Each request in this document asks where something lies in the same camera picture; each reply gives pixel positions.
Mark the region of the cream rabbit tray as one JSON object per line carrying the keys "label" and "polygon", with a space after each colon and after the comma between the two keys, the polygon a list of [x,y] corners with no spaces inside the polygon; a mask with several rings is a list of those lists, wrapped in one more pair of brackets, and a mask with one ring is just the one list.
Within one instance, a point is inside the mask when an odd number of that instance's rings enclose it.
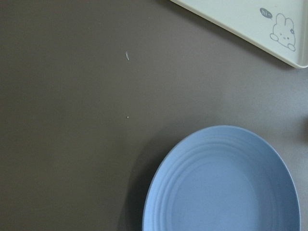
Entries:
{"label": "cream rabbit tray", "polygon": [[174,3],[295,68],[308,66],[306,0],[176,0]]}

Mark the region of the blue plate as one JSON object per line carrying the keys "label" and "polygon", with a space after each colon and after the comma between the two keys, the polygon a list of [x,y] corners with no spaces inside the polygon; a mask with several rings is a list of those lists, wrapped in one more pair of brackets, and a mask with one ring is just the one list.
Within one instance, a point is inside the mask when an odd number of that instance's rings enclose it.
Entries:
{"label": "blue plate", "polygon": [[244,128],[213,126],[181,140],[150,184],[144,231],[299,231],[294,181],[277,151]]}

